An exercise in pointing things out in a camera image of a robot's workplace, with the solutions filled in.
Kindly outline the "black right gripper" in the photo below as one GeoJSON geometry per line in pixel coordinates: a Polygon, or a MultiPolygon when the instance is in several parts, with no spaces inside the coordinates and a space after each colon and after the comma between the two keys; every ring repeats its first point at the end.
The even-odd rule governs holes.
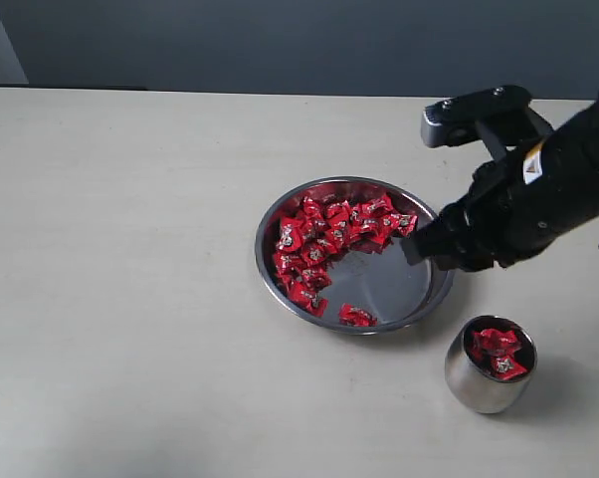
{"type": "Polygon", "coordinates": [[[409,265],[478,272],[530,259],[568,231],[568,166],[560,148],[522,148],[473,174],[438,221],[400,241],[409,265]]]}

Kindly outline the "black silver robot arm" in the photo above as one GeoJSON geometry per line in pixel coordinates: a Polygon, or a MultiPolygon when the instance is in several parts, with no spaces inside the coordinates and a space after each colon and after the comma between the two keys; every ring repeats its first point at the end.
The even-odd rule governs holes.
{"type": "Polygon", "coordinates": [[[558,128],[514,85],[429,105],[426,146],[482,142],[491,158],[468,191],[402,241],[409,264],[433,260],[442,270],[509,267],[599,216],[599,93],[558,128]]]}

